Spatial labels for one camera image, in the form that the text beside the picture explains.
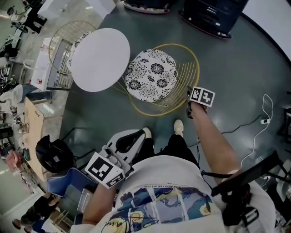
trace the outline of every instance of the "white cable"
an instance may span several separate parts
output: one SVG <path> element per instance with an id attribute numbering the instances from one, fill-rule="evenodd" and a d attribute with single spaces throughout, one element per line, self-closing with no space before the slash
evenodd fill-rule
<path id="1" fill-rule="evenodd" d="M 268 97 L 268 98 L 271 100 L 271 103 L 272 103 L 272 106 L 271 106 L 271 114 L 272 114 L 272 115 L 271 115 L 271 117 L 270 117 L 269 114 L 266 113 L 266 111 L 264 110 L 264 100 L 265 100 L 265 97 Z M 273 100 L 272 100 L 272 99 L 271 99 L 267 94 L 264 94 L 264 96 L 263 96 L 262 109 L 263 109 L 263 112 L 268 116 L 268 119 L 269 119 L 270 122 L 271 122 L 272 117 L 273 117 Z M 254 137 L 254 147 L 253 147 L 253 150 L 252 150 L 251 153 L 249 153 L 247 156 L 245 156 L 245 157 L 241 160 L 241 167 L 242 167 L 242 162 L 243 162 L 247 157 L 249 157 L 249 156 L 250 156 L 250 155 L 255 151 L 255 146 L 256 146 L 256 137 L 257 137 L 260 133 L 262 133 L 263 131 L 265 131 L 265 130 L 268 128 L 270 122 L 267 124 L 267 126 L 266 126 L 265 128 L 263 128 L 260 132 L 258 132 L 258 133 L 255 135 L 255 137 Z"/>

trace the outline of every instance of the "black strap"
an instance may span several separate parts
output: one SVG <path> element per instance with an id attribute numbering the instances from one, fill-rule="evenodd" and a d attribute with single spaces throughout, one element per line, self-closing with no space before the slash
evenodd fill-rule
<path id="1" fill-rule="evenodd" d="M 220 178 L 220 179 L 226 179 L 231 177 L 233 174 L 217 174 L 217 173 L 212 173 L 212 172 L 205 172 L 204 170 L 201 171 L 202 176 L 206 175 L 209 177 L 215 177 L 215 178 Z"/>

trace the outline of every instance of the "black pants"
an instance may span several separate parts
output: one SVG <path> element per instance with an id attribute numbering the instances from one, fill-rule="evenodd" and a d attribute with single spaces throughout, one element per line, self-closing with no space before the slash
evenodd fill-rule
<path id="1" fill-rule="evenodd" d="M 41 27 L 37 27 L 34 25 L 34 22 L 39 23 L 40 25 L 44 25 L 45 24 L 45 20 L 41 19 L 38 17 L 37 13 L 31 12 L 28 17 L 26 22 L 23 24 L 26 27 L 31 28 L 33 31 L 39 33 L 41 30 Z"/>
<path id="2" fill-rule="evenodd" d="M 145 160 L 150 157 L 159 156 L 159 155 L 169 155 L 182 158 L 194 163 L 199 167 L 194 155 L 191 150 L 187 147 L 187 144 L 183 137 L 180 135 L 173 134 L 168 142 L 168 145 L 159 153 L 154 153 L 154 140 L 152 138 L 145 139 L 144 144 L 142 145 L 138 155 L 132 160 L 132 164 L 136 164 L 142 160 Z"/>

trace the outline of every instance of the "black cable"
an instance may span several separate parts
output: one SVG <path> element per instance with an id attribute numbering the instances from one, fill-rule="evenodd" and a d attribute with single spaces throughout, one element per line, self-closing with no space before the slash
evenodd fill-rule
<path id="1" fill-rule="evenodd" d="M 270 114 L 271 112 L 272 112 L 272 110 L 274 110 L 274 108 L 275 108 L 275 106 L 277 106 L 279 103 L 280 103 L 280 101 L 282 100 L 282 99 L 284 99 L 284 98 L 281 98 L 274 106 L 273 106 L 273 108 L 268 112 L 268 114 Z M 249 125 L 251 125 L 251 124 L 253 124 L 253 123 L 255 123 L 260 117 L 262 117 L 263 115 L 261 114 L 261 115 L 259 115 L 259 116 L 257 116 L 252 122 L 250 122 L 250 123 L 248 123 L 248 124 L 244 124 L 244 125 L 239 125 L 237 128 L 235 128 L 234 130 L 232 130 L 232 131 L 226 131 L 226 132 L 223 132 L 223 133 L 221 133 L 221 134 L 227 134 L 227 133 L 234 133 L 235 131 L 237 131 L 240 127 L 243 127 L 243 126 L 249 126 Z M 188 148 L 189 147 L 193 147 L 193 146 L 195 146 L 195 145 L 197 145 L 197 151 L 199 152 L 199 149 L 198 149 L 198 145 L 199 145 L 199 143 L 200 142 L 198 142 L 198 143 L 195 143 L 195 144 L 193 144 L 193 145 L 191 145 L 191 146 L 187 146 Z"/>

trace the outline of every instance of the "wooden desk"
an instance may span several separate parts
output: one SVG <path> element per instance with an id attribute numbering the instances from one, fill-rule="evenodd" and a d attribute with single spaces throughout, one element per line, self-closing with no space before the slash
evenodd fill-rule
<path id="1" fill-rule="evenodd" d="M 42 180 L 46 181 L 46 177 L 50 172 L 45 170 L 40 162 L 38 161 L 35 153 L 35 147 L 37 142 L 41 139 L 42 127 L 44 124 L 45 117 L 43 113 L 35 106 L 35 104 L 48 102 L 35 101 L 31 102 L 27 97 L 25 98 L 25 122 L 29 124 L 29 132 L 23 135 L 25 146 L 29 149 L 30 161 L 28 164 L 36 175 Z"/>

